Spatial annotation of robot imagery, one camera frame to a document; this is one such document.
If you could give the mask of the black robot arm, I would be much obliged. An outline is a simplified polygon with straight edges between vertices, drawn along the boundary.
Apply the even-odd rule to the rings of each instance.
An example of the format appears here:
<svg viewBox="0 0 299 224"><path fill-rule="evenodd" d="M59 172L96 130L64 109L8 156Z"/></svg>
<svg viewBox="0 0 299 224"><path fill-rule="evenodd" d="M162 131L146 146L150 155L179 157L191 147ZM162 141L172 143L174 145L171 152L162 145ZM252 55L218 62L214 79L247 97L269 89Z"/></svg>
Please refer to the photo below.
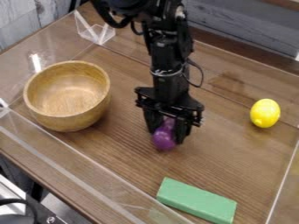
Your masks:
<svg viewBox="0 0 299 224"><path fill-rule="evenodd" d="M183 0L90 0L104 22L122 29L142 25L132 32L144 38L151 56L151 87L135 89L135 105L144 112L150 132L172 119L172 140L182 144L192 127L202 125L203 104L190 95L190 59L194 41Z"/></svg>

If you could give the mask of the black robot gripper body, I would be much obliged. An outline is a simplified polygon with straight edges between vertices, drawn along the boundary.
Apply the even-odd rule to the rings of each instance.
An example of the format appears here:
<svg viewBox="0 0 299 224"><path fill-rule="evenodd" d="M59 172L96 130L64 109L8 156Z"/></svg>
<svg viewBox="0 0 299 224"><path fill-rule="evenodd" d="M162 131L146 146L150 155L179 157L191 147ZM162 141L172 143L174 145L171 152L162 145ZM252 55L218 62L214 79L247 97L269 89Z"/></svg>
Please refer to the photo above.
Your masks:
<svg viewBox="0 0 299 224"><path fill-rule="evenodd" d="M139 108L160 112L163 117L184 117L194 126L202 125L204 106L190 96L190 69L175 73L155 73L151 87L136 87L135 104Z"/></svg>

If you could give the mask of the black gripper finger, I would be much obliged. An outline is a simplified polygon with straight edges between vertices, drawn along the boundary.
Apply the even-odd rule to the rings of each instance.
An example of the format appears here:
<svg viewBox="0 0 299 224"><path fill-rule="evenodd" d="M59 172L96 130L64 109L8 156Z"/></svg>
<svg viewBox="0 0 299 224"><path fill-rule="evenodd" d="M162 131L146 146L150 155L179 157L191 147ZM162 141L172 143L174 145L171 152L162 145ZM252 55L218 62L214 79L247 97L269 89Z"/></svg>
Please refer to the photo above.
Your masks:
<svg viewBox="0 0 299 224"><path fill-rule="evenodd" d="M144 109L144 121L151 134L155 133L155 130L160 127L164 120L164 116L159 111L151 110L150 108Z"/></svg>
<svg viewBox="0 0 299 224"><path fill-rule="evenodd" d="M178 117L174 126L174 136L178 144L183 143L184 138L191 134L191 130L192 123L184 117Z"/></svg>

